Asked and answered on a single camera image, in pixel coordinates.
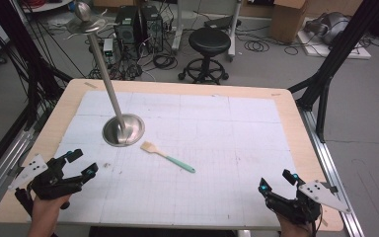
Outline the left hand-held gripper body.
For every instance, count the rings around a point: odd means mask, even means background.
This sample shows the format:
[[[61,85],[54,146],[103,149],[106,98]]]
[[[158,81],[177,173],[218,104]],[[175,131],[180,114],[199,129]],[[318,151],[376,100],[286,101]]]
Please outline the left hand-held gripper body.
[[[33,215],[34,201],[31,191],[40,199],[56,199],[77,193],[82,190],[82,184],[75,181],[76,177],[64,179],[63,167],[57,158],[44,161],[40,154],[23,167],[16,178],[8,186],[15,192],[15,197],[29,215]]]

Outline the steel utensil stand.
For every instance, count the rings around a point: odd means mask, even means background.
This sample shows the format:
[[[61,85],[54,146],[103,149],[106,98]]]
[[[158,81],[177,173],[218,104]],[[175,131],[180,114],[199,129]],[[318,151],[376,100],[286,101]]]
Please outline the steel utensil stand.
[[[114,117],[110,118],[103,127],[103,139],[107,144],[115,147],[125,147],[135,144],[144,134],[144,121],[137,115],[124,114],[121,111],[112,80],[97,40],[97,34],[110,26],[111,23],[109,23],[103,15],[94,16],[91,13],[90,6],[85,2],[75,0],[74,5],[75,17],[66,25],[70,33],[69,37],[87,37],[114,109]]]

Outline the green-handled wooden spatula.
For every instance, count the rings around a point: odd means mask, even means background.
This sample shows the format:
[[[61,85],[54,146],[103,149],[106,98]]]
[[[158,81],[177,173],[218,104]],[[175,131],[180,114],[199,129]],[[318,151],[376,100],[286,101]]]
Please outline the green-handled wooden spatula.
[[[154,145],[153,143],[151,142],[148,142],[148,141],[144,141],[140,148],[148,153],[156,153],[162,157],[164,157],[165,159],[169,160],[170,162],[174,163],[175,165],[179,166],[180,168],[190,172],[190,173],[195,173],[195,168],[192,167],[191,165],[189,164],[186,164],[172,156],[169,156],[168,154],[165,154],[164,152],[162,152],[161,150],[158,149],[158,147],[156,145]]]

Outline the person's right hand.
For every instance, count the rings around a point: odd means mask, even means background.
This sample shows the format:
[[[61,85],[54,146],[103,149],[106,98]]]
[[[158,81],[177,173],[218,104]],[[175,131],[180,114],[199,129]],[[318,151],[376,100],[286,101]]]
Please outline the person's right hand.
[[[293,224],[284,216],[276,215],[280,224],[280,237],[311,237],[312,227],[310,224]]]

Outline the person's left hand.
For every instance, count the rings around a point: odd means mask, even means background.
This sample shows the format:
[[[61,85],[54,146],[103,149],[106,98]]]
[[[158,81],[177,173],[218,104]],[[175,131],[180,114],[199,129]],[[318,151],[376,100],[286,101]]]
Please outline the person's left hand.
[[[29,232],[42,231],[53,233],[57,223],[60,208],[66,202],[68,202],[69,199],[70,195],[50,200],[35,197],[32,223]]]

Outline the black table clamp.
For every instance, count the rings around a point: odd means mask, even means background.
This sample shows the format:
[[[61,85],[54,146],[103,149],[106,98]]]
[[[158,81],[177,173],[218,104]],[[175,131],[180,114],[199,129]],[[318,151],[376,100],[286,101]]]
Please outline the black table clamp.
[[[331,186],[329,183],[321,183],[326,189],[328,189],[332,194],[338,193],[339,190],[336,186]]]

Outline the white grid mat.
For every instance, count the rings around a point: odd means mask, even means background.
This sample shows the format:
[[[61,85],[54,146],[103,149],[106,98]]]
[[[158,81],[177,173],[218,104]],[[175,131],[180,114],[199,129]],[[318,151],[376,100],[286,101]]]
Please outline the white grid mat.
[[[86,93],[57,144],[58,155],[83,152],[64,167],[76,176],[96,163],[94,179],[74,195],[59,222],[139,227],[270,229],[278,225],[258,191],[294,198],[282,176],[295,169],[288,134],[271,99],[219,95],[121,93],[127,114],[145,123],[143,140],[195,168],[190,173],[139,144],[108,145],[104,124],[114,111],[104,91]]]

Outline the white flat board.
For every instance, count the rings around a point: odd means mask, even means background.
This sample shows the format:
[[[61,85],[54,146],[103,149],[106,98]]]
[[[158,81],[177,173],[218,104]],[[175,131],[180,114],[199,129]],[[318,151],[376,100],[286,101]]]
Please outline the white flat board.
[[[297,34],[297,37],[308,56],[327,57],[329,55],[329,46],[314,34],[300,31]],[[347,58],[368,60],[371,58],[371,54],[360,43],[358,43]]]

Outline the black computer tower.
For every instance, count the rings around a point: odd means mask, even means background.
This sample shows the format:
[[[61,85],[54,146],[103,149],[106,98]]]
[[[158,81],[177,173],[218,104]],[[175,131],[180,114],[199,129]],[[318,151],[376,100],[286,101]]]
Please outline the black computer tower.
[[[137,6],[120,6],[115,18],[116,39],[122,44],[138,46],[142,40]]]
[[[141,8],[141,21],[144,42],[151,52],[163,50],[163,19],[155,6]]]

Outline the white metal stand leg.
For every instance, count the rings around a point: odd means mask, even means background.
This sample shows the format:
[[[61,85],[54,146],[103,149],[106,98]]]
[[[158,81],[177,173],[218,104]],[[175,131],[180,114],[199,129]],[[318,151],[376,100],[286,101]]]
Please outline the white metal stand leg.
[[[229,33],[231,45],[228,49],[228,59],[230,62],[233,61],[236,55],[236,28],[237,28],[237,22],[238,22],[241,6],[242,6],[242,0],[236,0],[236,4],[235,4],[233,16],[232,16],[231,30]]]
[[[181,38],[183,34],[183,18],[182,18],[182,0],[177,0],[177,26],[175,30],[175,35],[171,45],[171,50],[173,53],[177,53],[180,48]]]

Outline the brown cardboard box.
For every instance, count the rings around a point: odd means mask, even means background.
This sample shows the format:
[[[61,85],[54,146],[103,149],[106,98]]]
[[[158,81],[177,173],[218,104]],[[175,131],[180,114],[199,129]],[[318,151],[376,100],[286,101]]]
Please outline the brown cardboard box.
[[[269,34],[278,41],[295,40],[305,19],[308,0],[274,0]]]

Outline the black round stool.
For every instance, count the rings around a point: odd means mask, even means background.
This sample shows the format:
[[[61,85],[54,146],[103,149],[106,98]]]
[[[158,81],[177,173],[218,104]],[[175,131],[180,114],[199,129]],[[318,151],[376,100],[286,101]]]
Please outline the black round stool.
[[[190,61],[178,74],[179,80],[189,76],[194,83],[213,82],[219,85],[221,79],[229,78],[223,65],[214,59],[214,56],[224,53],[231,46],[231,40],[225,33],[209,27],[200,28],[189,35],[189,45],[202,58]]]

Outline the black flat device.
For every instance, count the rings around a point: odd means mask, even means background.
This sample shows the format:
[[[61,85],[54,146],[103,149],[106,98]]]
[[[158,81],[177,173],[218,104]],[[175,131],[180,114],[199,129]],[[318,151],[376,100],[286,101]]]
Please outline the black flat device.
[[[209,20],[204,23],[206,27],[216,28],[219,30],[231,29],[233,26],[233,17],[227,16],[219,19]]]

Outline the aluminium rail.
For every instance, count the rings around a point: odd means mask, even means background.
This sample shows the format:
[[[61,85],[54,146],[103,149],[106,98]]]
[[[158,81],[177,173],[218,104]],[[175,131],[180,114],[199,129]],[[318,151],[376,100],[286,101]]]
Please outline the aluminium rail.
[[[0,156],[0,190],[9,177],[15,176],[16,170],[21,166],[32,147],[34,137],[33,129],[22,129]]]
[[[304,125],[310,137],[311,143],[321,165],[326,181],[331,187],[336,187],[338,191],[335,196],[344,203],[350,213],[341,212],[341,219],[344,230],[349,237],[365,237],[357,216],[353,210],[352,204],[347,196],[343,182],[339,175],[338,169],[331,156],[330,150],[325,142],[322,142],[316,132],[317,122],[312,112],[304,112],[299,110],[299,114],[303,119]]]

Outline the black metal frame stand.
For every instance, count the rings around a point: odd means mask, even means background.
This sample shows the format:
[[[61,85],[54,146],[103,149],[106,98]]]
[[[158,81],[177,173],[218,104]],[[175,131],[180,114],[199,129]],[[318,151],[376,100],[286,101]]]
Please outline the black metal frame stand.
[[[69,83],[73,77],[44,59],[12,0],[0,0],[0,27],[16,52],[2,37],[0,45],[15,66],[21,81],[28,85],[25,90],[28,103],[22,112],[22,119],[30,128],[38,120],[39,106],[44,105],[45,110],[53,108],[64,92],[62,82]]]
[[[331,82],[353,48],[378,17],[379,0],[363,0],[317,72],[288,88],[291,93],[305,90],[296,100],[297,107],[302,111],[311,112],[315,102],[319,101],[315,132],[322,143],[325,143],[324,128]]]

